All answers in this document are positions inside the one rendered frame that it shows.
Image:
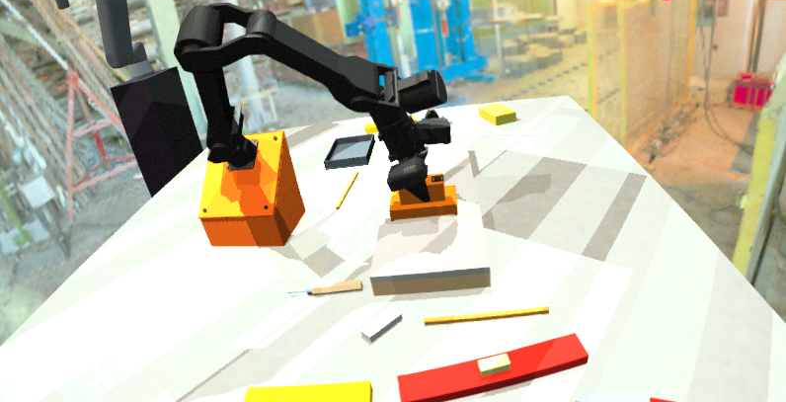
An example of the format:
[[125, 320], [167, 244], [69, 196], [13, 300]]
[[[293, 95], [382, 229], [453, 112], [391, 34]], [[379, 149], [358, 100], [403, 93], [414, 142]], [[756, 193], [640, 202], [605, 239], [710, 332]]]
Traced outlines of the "awl with tan wooden handle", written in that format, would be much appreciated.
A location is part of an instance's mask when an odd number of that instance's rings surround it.
[[362, 280], [357, 280], [357, 281], [315, 284], [313, 286], [306, 286], [306, 290], [289, 291], [288, 293], [306, 292], [307, 295], [312, 295], [312, 294], [319, 295], [319, 294], [326, 294], [326, 293], [334, 294], [334, 293], [355, 291], [355, 290], [362, 290], [362, 289], [363, 289]]

